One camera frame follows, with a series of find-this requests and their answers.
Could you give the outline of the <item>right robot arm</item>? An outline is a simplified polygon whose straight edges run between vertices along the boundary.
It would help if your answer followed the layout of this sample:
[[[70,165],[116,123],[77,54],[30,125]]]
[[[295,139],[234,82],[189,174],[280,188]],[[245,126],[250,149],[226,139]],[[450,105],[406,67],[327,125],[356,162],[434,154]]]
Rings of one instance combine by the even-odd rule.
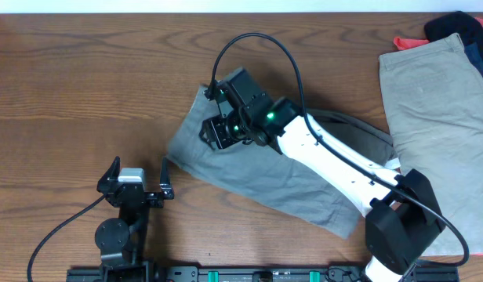
[[[204,95],[219,113],[203,122],[203,142],[220,150],[249,141],[269,146],[321,176],[360,211],[372,254],[366,280],[402,280],[444,231],[425,175],[415,169],[402,175],[362,156],[292,100],[273,100],[245,69],[211,82]]]

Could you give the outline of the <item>grey shorts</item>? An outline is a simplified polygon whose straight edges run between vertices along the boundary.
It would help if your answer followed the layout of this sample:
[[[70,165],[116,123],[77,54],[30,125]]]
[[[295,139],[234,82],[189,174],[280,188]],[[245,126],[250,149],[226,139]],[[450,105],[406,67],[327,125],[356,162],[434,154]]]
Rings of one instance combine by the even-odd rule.
[[[167,158],[197,179],[303,219],[346,239],[360,211],[307,166],[268,146],[235,144],[213,150],[199,138],[202,122],[218,109],[199,88],[168,146]]]

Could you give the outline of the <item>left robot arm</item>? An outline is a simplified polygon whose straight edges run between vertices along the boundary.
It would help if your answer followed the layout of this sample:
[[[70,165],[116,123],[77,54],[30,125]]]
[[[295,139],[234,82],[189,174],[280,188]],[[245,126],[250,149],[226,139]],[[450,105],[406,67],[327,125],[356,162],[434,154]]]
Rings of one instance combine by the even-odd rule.
[[[97,191],[119,209],[117,218],[103,221],[95,232],[101,258],[98,281],[151,282],[159,277],[154,263],[143,257],[143,251],[150,210],[163,208],[164,201],[175,197],[167,163],[164,157],[158,192],[147,190],[142,168],[122,168],[119,157],[98,181]]]

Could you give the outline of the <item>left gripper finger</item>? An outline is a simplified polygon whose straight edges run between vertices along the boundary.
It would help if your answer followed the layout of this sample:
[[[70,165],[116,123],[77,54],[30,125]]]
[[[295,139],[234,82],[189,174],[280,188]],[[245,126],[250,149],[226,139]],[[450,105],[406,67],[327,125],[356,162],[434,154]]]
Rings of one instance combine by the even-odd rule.
[[[116,156],[108,170],[97,183],[96,190],[99,193],[108,193],[111,187],[118,181],[121,159]]]
[[[161,162],[159,186],[164,199],[174,198],[174,190],[170,181],[168,170],[168,159],[166,157],[163,157]]]

